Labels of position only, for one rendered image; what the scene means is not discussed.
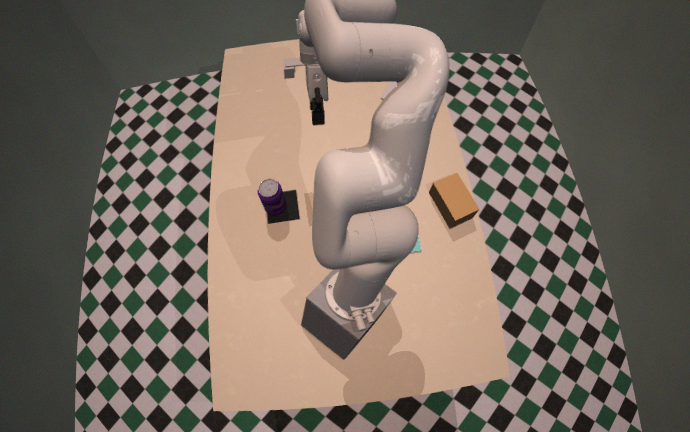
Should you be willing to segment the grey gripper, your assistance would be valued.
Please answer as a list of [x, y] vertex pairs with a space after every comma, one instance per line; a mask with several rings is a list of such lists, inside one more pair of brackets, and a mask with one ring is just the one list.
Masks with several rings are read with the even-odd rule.
[[[310, 110], [312, 110], [313, 107], [312, 125], [324, 125], [325, 112], [324, 106], [322, 105], [323, 100], [328, 101], [327, 77], [322, 72], [319, 64], [307, 64], [307, 66], [305, 66], [305, 70]], [[315, 92], [313, 92], [313, 89], [315, 89]]]

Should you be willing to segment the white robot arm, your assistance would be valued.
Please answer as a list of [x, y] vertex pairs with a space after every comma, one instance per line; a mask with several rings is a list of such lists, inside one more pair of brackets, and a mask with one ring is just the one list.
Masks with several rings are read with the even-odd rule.
[[326, 153], [315, 171], [314, 254], [323, 267], [340, 269], [326, 301], [356, 321], [358, 332], [367, 317], [375, 322], [381, 289], [416, 245], [418, 221], [406, 205], [418, 193], [449, 81], [442, 40], [424, 28], [387, 24], [396, 16], [395, 0], [306, 0], [298, 15], [300, 58], [283, 59], [284, 79], [295, 78], [295, 66], [319, 64], [336, 82], [397, 82], [372, 117], [368, 143]]

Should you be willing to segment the purple drink can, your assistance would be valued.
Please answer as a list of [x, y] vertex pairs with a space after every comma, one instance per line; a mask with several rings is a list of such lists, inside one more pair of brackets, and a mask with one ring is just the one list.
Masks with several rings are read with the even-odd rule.
[[267, 214], [279, 216], [286, 210], [287, 203], [279, 182], [265, 179], [260, 183], [258, 190], [258, 196]]

